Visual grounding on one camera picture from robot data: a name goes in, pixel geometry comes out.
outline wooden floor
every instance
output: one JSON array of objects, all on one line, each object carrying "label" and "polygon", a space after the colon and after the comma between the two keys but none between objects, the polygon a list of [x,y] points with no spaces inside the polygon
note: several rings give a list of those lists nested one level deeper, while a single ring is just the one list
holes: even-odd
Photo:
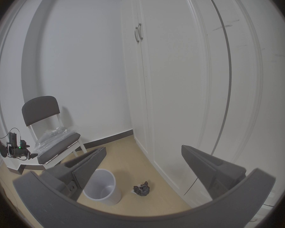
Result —
[{"label": "wooden floor", "polygon": [[[174,192],[152,166],[137,146],[133,135],[102,146],[106,147],[107,156],[99,165],[99,168],[107,169],[114,174],[116,184],[122,192],[122,198],[118,204],[107,206],[88,199],[82,193],[77,201],[78,203],[108,213],[130,216],[167,215],[190,209],[190,206]],[[72,153],[62,162],[74,157]],[[11,173],[5,165],[0,167],[0,182],[7,197],[33,226],[41,227],[26,209],[13,187],[12,180],[17,177],[19,175]],[[143,184],[145,181],[148,181],[150,187],[148,196],[141,197],[131,193],[134,185]]]}]

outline black crumpled plastic bag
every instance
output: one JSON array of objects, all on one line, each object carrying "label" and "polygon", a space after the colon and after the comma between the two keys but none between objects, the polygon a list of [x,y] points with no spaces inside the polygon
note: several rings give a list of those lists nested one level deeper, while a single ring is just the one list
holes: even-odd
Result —
[{"label": "black crumpled plastic bag", "polygon": [[145,181],[144,184],[133,187],[133,191],[139,196],[147,196],[150,192],[150,187],[148,186],[148,182]]}]

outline chair leg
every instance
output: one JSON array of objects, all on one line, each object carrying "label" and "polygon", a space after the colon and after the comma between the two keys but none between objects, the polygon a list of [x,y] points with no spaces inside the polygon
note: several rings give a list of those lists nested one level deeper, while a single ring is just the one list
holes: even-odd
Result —
[{"label": "chair leg", "polygon": [[87,153],[87,150],[86,150],[86,148],[84,147],[84,144],[82,143],[82,141],[81,141],[80,138],[78,139],[78,143],[80,144],[80,148],[82,149],[82,151],[83,151],[84,153]]},{"label": "chair leg", "polygon": [[78,157],[78,154],[76,153],[76,150],[74,150],[73,153],[74,153],[74,155],[75,155],[76,157]]}]

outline metal handle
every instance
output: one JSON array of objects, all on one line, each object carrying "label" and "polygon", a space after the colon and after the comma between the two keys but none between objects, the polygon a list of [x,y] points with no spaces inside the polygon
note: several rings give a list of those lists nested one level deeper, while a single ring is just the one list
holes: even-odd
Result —
[{"label": "metal handle", "polygon": [[136,40],[137,42],[139,42],[139,40],[137,40],[137,37],[136,37],[136,30],[137,30],[137,27],[135,27],[135,30],[134,30],[135,40]]},{"label": "metal handle", "polygon": [[140,35],[140,27],[141,27],[141,25],[142,25],[141,23],[138,24],[138,30],[137,31],[138,31],[139,38],[142,40],[142,36]]}]

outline clear plastic wrap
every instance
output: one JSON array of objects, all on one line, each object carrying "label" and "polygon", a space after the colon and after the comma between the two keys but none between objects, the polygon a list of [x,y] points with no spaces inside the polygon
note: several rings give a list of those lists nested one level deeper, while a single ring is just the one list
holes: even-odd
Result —
[{"label": "clear plastic wrap", "polygon": [[43,154],[74,133],[76,133],[74,127],[57,127],[55,130],[47,130],[36,142],[35,153]]}]

